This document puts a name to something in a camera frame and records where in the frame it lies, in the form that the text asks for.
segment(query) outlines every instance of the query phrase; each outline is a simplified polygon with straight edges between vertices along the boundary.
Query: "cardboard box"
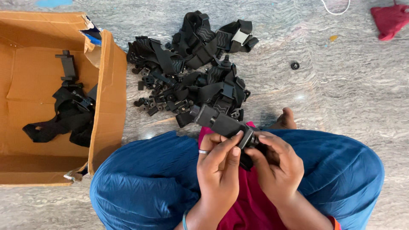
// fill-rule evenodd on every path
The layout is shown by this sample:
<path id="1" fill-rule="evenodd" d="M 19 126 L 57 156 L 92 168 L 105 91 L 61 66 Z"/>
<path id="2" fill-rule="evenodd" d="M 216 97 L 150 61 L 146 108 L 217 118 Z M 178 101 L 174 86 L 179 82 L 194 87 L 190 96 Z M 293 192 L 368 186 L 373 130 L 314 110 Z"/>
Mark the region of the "cardboard box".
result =
<path id="1" fill-rule="evenodd" d="M 92 27 L 81 12 L 0 11 L 0 186 L 70 185 L 64 174 L 88 162 L 93 175 L 121 146 L 126 53 L 106 30 L 101 32 L 101 47 L 90 43 L 80 30 Z M 62 50 L 74 55 L 84 92 L 98 83 L 90 148 L 69 142 L 71 133 L 33 143 L 22 130 L 54 117 L 52 95 L 64 76 L 54 55 Z"/>

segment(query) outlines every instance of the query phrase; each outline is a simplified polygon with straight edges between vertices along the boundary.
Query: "pile of straps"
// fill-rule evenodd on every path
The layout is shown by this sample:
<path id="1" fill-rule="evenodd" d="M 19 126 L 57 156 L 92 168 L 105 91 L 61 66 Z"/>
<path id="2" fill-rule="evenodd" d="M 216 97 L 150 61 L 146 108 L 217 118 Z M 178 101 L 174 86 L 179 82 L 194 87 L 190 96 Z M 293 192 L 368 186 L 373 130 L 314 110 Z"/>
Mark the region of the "pile of straps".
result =
<path id="1" fill-rule="evenodd" d="M 258 39 L 253 37 L 251 21 L 238 20 L 213 32 L 209 17 L 200 11 L 187 13 L 183 26 L 173 35 L 172 43 L 163 50 L 161 42 L 146 36 L 135 37 L 129 44 L 127 61 L 135 64 L 132 70 L 142 75 L 138 89 L 152 89 L 149 98 L 134 102 L 150 116 L 161 110 L 177 113 L 182 128 L 193 121 L 189 110 L 193 105 L 207 104 L 239 121 L 243 120 L 243 101 L 250 96 L 245 83 L 236 74 L 236 65 L 224 54 L 250 52 Z M 191 72 L 208 63 L 206 72 Z"/>
<path id="2" fill-rule="evenodd" d="M 92 128 L 94 126 L 95 102 L 97 99 L 97 85 L 85 96 L 82 83 L 76 75 L 74 56 L 69 50 L 63 50 L 63 54 L 56 54 L 61 58 L 65 77 L 61 88 L 52 96 L 56 99 L 54 104 L 55 116 L 46 122 L 37 122 L 23 127 L 23 131 L 33 142 L 49 142 L 58 134 L 66 134 L 70 131 L 70 142 L 90 147 Z"/>

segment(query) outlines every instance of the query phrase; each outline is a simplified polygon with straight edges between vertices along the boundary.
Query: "marble floor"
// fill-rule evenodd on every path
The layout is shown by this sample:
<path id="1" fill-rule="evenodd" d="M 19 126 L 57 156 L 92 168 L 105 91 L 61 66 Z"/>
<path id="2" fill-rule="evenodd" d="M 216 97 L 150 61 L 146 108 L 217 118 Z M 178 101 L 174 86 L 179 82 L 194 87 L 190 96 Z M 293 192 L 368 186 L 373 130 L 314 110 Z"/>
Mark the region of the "marble floor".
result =
<path id="1" fill-rule="evenodd" d="M 326 2 L 337 12 L 348 0 Z M 230 55 L 252 92 L 243 104 L 245 120 L 266 126 L 287 106 L 301 129 L 343 134 L 371 147 L 386 173 L 367 225 L 372 230 L 409 226 L 409 26 L 381 42 L 370 14 L 371 7 L 392 4 L 351 0 L 341 16 L 327 13 L 320 0 L 73 0 L 55 8 L 37 7 L 33 0 L 0 0 L 0 9 L 84 11 L 125 50 L 135 35 L 171 41 L 184 14 L 195 10 L 210 16 L 213 30 L 251 20 L 260 42 L 250 53 Z M 333 35 L 338 38 L 330 42 Z M 292 61 L 300 63 L 299 70 L 290 68 Z M 123 143 L 174 129 L 197 135 L 198 126 L 179 129 L 172 113 L 149 117 L 132 105 L 149 93 L 137 90 L 139 77 L 131 68 Z M 71 187 L 1 188 L 0 229 L 103 229 L 90 204 L 90 180 L 86 176 Z"/>

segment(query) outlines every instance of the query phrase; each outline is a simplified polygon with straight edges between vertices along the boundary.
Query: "white cable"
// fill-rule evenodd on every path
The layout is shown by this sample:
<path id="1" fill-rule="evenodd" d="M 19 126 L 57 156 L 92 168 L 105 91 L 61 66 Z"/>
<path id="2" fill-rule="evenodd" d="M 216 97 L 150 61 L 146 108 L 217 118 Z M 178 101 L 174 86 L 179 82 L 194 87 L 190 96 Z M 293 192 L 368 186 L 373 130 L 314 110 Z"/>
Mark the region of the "white cable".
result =
<path id="1" fill-rule="evenodd" d="M 327 8 L 327 6 L 325 5 L 324 0 L 321 0 L 321 2 L 324 3 L 324 7 L 325 7 L 325 9 L 328 11 L 328 13 L 333 14 L 333 15 L 340 15 L 340 14 L 345 13 L 345 12 L 348 10 L 349 4 L 350 4 L 351 0 L 348 0 L 348 6 L 347 6 L 346 9 L 345 9 L 343 12 L 341 12 L 341 13 L 333 13 L 333 12 L 329 11 L 328 8 Z"/>

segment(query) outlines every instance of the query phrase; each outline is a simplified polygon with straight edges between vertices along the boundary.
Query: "silver ring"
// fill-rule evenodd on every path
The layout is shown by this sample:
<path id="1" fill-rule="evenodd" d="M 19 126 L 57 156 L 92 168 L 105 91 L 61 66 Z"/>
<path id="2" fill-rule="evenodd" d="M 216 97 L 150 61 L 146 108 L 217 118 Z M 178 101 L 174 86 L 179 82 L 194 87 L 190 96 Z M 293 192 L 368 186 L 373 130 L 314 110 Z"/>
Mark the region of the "silver ring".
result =
<path id="1" fill-rule="evenodd" d="M 203 153 L 203 154 L 209 154 L 209 153 L 210 153 L 210 151 L 206 151 L 206 150 L 200 150 L 200 149 L 199 149 L 199 153 Z"/>

